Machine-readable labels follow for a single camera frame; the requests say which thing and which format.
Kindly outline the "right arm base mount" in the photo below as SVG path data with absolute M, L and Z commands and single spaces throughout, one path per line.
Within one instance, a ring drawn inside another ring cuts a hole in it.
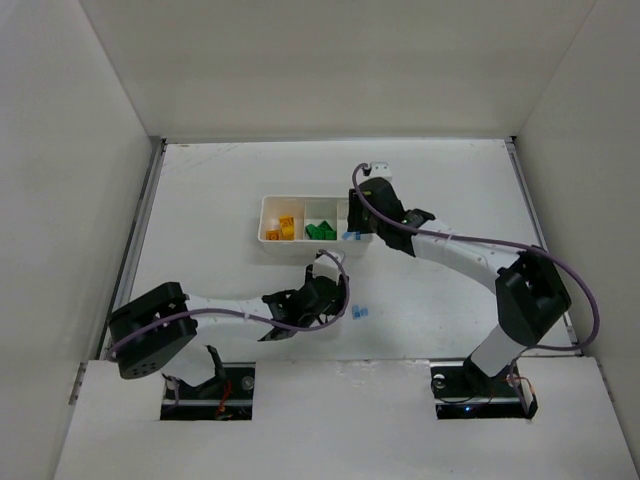
M 438 420 L 532 420 L 539 404 L 531 381 L 517 368 L 475 385 L 458 363 L 430 367 L 430 388 Z

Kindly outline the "small green lego brick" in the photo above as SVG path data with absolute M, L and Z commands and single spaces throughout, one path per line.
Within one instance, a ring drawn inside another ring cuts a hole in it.
M 307 224 L 305 226 L 305 233 L 310 240 L 334 241 L 337 239 L 336 230 L 326 220 L 323 220 L 319 224 Z

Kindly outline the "yellow striped lego body brick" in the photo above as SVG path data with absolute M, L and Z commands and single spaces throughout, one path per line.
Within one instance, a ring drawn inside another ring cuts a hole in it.
M 283 240 L 295 239 L 295 220 L 293 216 L 281 216 L 279 218 L 281 238 Z

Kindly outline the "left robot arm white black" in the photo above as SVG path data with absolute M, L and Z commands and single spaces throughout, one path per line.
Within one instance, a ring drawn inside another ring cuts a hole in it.
M 160 372 L 196 386 L 209 372 L 200 355 L 223 340 L 277 342 L 321 331 L 344 315 L 349 296 L 349 277 L 327 257 L 306 267 L 300 288 L 249 300 L 198 297 L 165 282 L 110 315 L 107 358 L 126 380 Z

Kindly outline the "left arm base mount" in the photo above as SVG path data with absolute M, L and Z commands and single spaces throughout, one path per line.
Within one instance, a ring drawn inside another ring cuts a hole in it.
M 191 386 L 164 375 L 162 421 L 250 421 L 256 377 L 254 363 L 224 363 L 218 351 L 207 346 L 213 376 Z

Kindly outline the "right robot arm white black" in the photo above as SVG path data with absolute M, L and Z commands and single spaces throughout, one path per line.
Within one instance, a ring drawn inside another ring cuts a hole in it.
M 434 214 L 405 209 L 384 178 L 368 179 L 349 190 L 347 224 L 350 232 L 374 234 L 387 247 L 445 266 L 495 295 L 498 324 L 462 367 L 466 381 L 478 390 L 538 345 L 571 306 L 559 273 L 542 250 L 511 251 L 456 240 L 456 232 Z

